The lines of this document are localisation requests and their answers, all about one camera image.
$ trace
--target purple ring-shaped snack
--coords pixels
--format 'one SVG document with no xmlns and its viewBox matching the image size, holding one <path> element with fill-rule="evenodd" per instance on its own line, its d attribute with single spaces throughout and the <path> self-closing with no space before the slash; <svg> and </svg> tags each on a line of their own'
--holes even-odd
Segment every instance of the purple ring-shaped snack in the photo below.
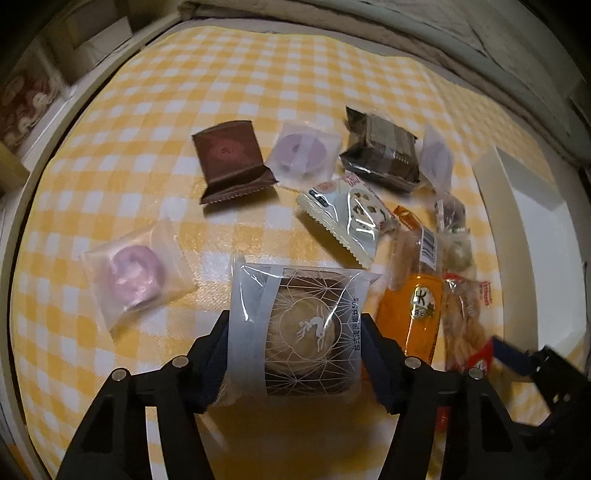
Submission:
<svg viewBox="0 0 591 480">
<path fill-rule="evenodd" d="M 107 285 L 123 305 L 134 307 L 162 293 L 166 272 L 157 255 L 145 245 L 119 250 L 109 262 Z"/>
</svg>

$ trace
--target dark brown packaged snack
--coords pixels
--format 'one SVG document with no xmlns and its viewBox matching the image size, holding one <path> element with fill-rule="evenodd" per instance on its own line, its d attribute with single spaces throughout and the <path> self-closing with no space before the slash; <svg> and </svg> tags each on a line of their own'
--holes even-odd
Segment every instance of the dark brown packaged snack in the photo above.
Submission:
<svg viewBox="0 0 591 480">
<path fill-rule="evenodd" d="M 349 148 L 341 153 L 345 170 L 410 193 L 421 184 L 415 136 L 373 113 L 347 107 Z"/>
<path fill-rule="evenodd" d="M 277 183 L 263 163 L 250 120 L 215 125 L 192 138 L 207 182 L 201 204 L 222 202 Z"/>
</svg>

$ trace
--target yellow checkered tablecloth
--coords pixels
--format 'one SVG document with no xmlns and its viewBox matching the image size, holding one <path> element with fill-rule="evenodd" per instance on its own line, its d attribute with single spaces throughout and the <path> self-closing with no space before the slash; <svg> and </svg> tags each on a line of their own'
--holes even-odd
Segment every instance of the yellow checkered tablecloth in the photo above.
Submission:
<svg viewBox="0 0 591 480">
<path fill-rule="evenodd" d="M 455 155 L 453 193 L 467 207 L 479 277 L 492 282 L 485 325 L 502 333 L 498 264 L 471 162 L 498 145 L 551 181 L 535 141 L 491 100 L 438 77 L 414 60 L 381 57 L 321 36 L 256 34 L 216 27 L 184 30 L 127 62 L 84 113 L 44 172 L 23 235 L 12 291 L 11 335 L 28 429 L 55 475 L 93 397 L 115 367 L 159 368 L 209 333 L 228 308 L 228 263 L 252 261 L 357 267 L 280 187 L 203 208 L 205 183 L 190 134 L 251 119 L 264 157 L 283 121 L 307 121 L 344 137 L 345 105 L 384 111 L 416 136 L 425 122 Z M 431 222 L 426 192 L 406 198 L 377 189 Z M 100 331 L 79 255 L 168 216 L 198 288 Z M 372 269 L 383 272 L 388 240 Z M 374 313 L 375 298 L 366 311 Z M 443 366 L 443 342 L 436 367 Z M 529 391 L 516 415 L 538 411 Z M 395 419 L 365 391 L 351 404 L 326 399 L 257 410 L 238 401 L 199 420 L 217 478 L 376 478 Z M 157 423 L 148 412 L 152 471 L 166 478 Z M 441 450 L 434 455 L 437 473 Z"/>
</svg>

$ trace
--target open white box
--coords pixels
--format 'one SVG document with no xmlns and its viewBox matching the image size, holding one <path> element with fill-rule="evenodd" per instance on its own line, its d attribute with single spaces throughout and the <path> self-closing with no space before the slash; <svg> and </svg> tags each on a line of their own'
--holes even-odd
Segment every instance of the open white box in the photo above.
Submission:
<svg viewBox="0 0 591 480">
<path fill-rule="evenodd" d="M 586 328 L 583 267 L 565 201 L 495 147 L 473 167 L 501 273 L 505 340 L 566 356 Z"/>
</svg>

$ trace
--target barcode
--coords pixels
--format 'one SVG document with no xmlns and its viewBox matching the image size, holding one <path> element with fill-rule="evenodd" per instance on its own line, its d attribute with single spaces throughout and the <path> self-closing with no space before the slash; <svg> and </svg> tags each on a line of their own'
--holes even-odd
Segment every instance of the barcode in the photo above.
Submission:
<svg viewBox="0 0 591 480">
<path fill-rule="evenodd" d="M 421 228 L 421 254 L 419 261 L 435 270 L 437 265 L 437 241 L 428 228 Z"/>
</svg>

